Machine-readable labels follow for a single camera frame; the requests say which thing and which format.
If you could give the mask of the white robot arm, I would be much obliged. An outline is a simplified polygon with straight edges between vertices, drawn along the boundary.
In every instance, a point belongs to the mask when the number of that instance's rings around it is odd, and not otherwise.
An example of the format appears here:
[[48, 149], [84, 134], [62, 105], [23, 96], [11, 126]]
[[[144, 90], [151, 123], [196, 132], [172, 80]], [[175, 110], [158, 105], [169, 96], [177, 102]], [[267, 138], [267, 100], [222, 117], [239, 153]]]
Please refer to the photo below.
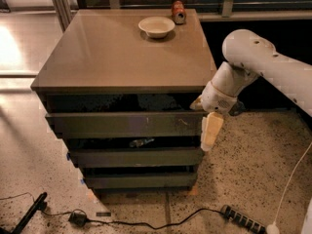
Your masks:
[[209, 151], [223, 125], [223, 117], [239, 106], [238, 95], [262, 77], [305, 113], [312, 116], [312, 65], [276, 51], [268, 40], [247, 29], [229, 33], [222, 43], [225, 61], [202, 93], [191, 103], [205, 110], [201, 148]]

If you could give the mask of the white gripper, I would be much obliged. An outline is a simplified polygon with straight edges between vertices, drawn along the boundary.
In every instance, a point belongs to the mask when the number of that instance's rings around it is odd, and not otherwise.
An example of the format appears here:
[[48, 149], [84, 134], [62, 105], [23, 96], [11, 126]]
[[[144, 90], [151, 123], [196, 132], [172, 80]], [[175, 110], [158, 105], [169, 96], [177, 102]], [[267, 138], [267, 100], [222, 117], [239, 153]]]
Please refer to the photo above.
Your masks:
[[246, 110], [245, 105], [236, 97], [230, 97], [209, 82], [200, 97], [191, 104], [192, 110], [202, 110], [209, 114], [202, 119], [201, 148], [210, 151], [224, 122], [222, 115], [237, 116]]

